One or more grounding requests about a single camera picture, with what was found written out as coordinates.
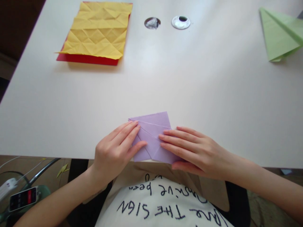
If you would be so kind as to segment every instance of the green origami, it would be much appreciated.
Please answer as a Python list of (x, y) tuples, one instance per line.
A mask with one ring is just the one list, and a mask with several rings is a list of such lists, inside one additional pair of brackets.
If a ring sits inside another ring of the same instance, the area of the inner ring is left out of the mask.
[(267, 56), (280, 61), (303, 46), (303, 20), (260, 8)]

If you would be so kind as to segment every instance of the round hole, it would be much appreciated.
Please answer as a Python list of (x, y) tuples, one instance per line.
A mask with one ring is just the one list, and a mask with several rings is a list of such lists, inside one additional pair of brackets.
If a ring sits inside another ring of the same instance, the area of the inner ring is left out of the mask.
[(175, 16), (171, 20), (171, 25), (176, 29), (186, 29), (190, 26), (190, 19), (185, 16)]
[(179, 20), (182, 22), (185, 22), (185, 21), (187, 21), (187, 18), (184, 16), (179, 16)]
[(161, 21), (156, 17), (150, 17), (144, 21), (144, 25), (148, 29), (157, 29), (160, 24), (161, 24)]

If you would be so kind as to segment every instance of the white shirt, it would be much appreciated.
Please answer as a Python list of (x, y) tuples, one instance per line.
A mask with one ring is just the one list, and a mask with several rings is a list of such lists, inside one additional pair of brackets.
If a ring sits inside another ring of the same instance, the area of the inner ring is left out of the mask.
[(96, 226), (233, 226), (192, 189), (160, 175), (147, 173), (110, 197)]

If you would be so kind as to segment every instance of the purple origami paper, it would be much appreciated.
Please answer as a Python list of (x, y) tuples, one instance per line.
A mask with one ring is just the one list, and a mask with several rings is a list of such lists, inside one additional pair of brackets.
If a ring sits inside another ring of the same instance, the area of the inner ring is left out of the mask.
[(137, 120), (141, 126), (133, 145), (139, 141), (147, 141), (148, 143), (135, 154), (135, 162), (152, 159), (173, 164), (175, 161), (183, 160), (160, 146), (162, 141), (159, 139), (159, 134), (163, 134), (164, 130), (171, 129), (167, 112), (133, 117), (128, 120)]

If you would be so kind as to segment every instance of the finger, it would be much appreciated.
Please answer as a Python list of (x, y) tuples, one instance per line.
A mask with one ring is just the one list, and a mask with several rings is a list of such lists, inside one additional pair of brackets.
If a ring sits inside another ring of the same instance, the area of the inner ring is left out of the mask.
[(179, 131), (187, 132), (187, 133), (192, 134), (199, 138), (207, 137), (206, 135), (202, 134), (201, 132), (195, 131), (194, 129), (191, 129), (191, 128), (177, 126), (177, 129)]
[(133, 128), (133, 130), (126, 136), (126, 138), (123, 140), (123, 142), (120, 144), (119, 148), (121, 151), (128, 151), (130, 146), (135, 140), (136, 135), (138, 134), (140, 130), (140, 125), (137, 125)]
[(169, 144), (169, 143), (160, 143), (161, 147), (164, 149), (170, 151), (171, 153), (183, 158), (186, 161), (189, 161), (191, 163), (196, 163), (199, 156), (191, 151), (188, 151), (184, 148), (177, 147), (175, 145)]
[(201, 139), (197, 136), (189, 134), (188, 132), (183, 132), (183, 131), (178, 131), (178, 130), (164, 130), (164, 135), (175, 136), (175, 137), (187, 140), (192, 143), (199, 143), (200, 139)]
[(112, 139), (112, 142), (119, 146), (122, 143), (122, 141), (128, 136), (128, 134), (133, 130), (133, 128), (137, 126), (137, 124), (138, 121), (135, 121), (125, 126), (118, 133), (118, 135), (116, 135), (116, 137)]
[(108, 134), (104, 139), (106, 139), (107, 141), (111, 141), (113, 138), (116, 137), (116, 135), (118, 135), (118, 133), (125, 128), (128, 124), (132, 123), (133, 121), (129, 121), (126, 122), (122, 125), (120, 125), (118, 128), (116, 128), (114, 131), (112, 131), (110, 134)]
[(205, 172), (202, 169), (190, 162), (177, 161), (172, 164), (171, 168), (173, 170), (182, 170), (192, 174), (200, 175), (202, 177), (205, 175)]
[(144, 146), (147, 145), (147, 142), (146, 141), (140, 141), (138, 143), (136, 143), (136, 145), (132, 146), (127, 154), (126, 154), (126, 160), (129, 162), (132, 157)]
[(165, 136), (161, 134), (159, 135), (159, 138), (165, 142), (171, 143), (173, 145), (176, 145), (177, 147), (184, 148), (194, 153), (197, 153), (199, 151), (198, 145), (196, 143), (188, 142), (187, 140), (184, 139), (180, 139), (172, 136)]

